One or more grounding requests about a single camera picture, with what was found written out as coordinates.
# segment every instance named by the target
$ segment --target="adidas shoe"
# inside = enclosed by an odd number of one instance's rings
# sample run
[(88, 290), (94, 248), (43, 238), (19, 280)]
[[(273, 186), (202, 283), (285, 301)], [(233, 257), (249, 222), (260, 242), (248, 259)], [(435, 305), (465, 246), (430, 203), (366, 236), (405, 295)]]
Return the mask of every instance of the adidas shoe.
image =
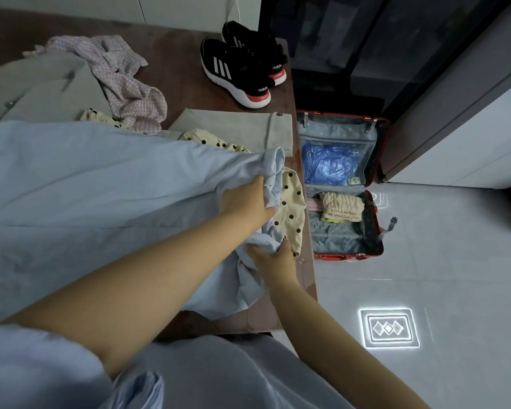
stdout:
[(221, 40), (204, 39), (200, 60), (208, 78), (229, 90), (241, 105), (259, 109), (271, 101), (269, 87), (275, 85), (274, 81), (246, 50), (229, 47)]
[(282, 46), (276, 42), (271, 30), (254, 32), (236, 21), (228, 21), (223, 25), (222, 38), (229, 46), (244, 47), (252, 52), (269, 77), (275, 81), (275, 85), (284, 83), (284, 64), (288, 62), (288, 57)]

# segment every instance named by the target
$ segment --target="sneaker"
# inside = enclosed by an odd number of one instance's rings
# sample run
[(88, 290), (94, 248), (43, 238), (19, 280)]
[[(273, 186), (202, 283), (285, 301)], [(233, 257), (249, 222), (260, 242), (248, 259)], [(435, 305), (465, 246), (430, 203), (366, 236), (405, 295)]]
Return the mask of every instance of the sneaker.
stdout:
[(269, 87), (275, 85), (274, 81), (246, 50), (227, 46), (221, 40), (204, 39), (200, 60), (208, 78), (229, 90), (241, 105), (259, 109), (271, 101)]
[(286, 81), (284, 64), (288, 62), (288, 57), (271, 30), (255, 32), (236, 21), (227, 21), (223, 25), (222, 38), (229, 46), (244, 47), (251, 51), (275, 81), (275, 85)]

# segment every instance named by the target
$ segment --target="brown table top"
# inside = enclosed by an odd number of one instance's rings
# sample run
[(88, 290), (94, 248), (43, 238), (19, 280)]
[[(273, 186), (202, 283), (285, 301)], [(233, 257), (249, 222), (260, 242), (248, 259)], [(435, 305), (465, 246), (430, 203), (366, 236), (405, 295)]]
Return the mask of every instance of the brown table top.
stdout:
[[(53, 16), (48, 14), (0, 10), (0, 65), (22, 58), (23, 51), (44, 45), (57, 35), (96, 36), (118, 34), (130, 47), (144, 57), (149, 66), (141, 69), (136, 78), (163, 92), (168, 104), (168, 115), (161, 124), (168, 128), (185, 108), (224, 110), (230, 112), (289, 113), (295, 121), (295, 101), (292, 74), (285, 66), (286, 81), (272, 88), (271, 102), (262, 109), (246, 109), (223, 88), (212, 83), (202, 70), (199, 56), (200, 42), (205, 37), (219, 38), (215, 33), (169, 29), (143, 24), (126, 24), (88, 18)], [(287, 45), (281, 41), (286, 54)], [(303, 178), (299, 132), (293, 123), (293, 157), (286, 165)], [(297, 261), (301, 285), (315, 299), (313, 252), (305, 215), (301, 258)], [(252, 307), (232, 316), (209, 322), (192, 312), (181, 312), (164, 330), (164, 337), (185, 337), (205, 333), (242, 333), (280, 330), (275, 309), (266, 294)]]

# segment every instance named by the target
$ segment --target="forearm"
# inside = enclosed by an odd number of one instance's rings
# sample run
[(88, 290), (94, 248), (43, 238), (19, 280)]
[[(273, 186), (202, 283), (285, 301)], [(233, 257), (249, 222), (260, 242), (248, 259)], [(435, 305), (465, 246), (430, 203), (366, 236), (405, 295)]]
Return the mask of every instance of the forearm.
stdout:
[(245, 224), (236, 215), (217, 216), (86, 275), (4, 323), (44, 329), (80, 343), (114, 376), (249, 236), (253, 230)]
[(299, 285), (271, 291), (271, 300), (299, 358), (356, 408), (428, 408)]

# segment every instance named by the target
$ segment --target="light blue garment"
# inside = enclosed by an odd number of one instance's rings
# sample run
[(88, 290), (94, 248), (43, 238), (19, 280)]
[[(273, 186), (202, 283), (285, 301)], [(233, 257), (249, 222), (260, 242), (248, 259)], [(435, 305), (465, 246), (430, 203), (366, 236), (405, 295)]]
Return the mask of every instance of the light blue garment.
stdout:
[(150, 344), (112, 383), (87, 349), (0, 326), (0, 409), (352, 409), (271, 337)]
[[(281, 148), (235, 153), (93, 122), (0, 123), (0, 320), (217, 215), (220, 195), (255, 175), (266, 206), (278, 206), (283, 165)], [(273, 251), (281, 240), (269, 221), (246, 242)], [(213, 320), (262, 294), (240, 246), (184, 309)]]

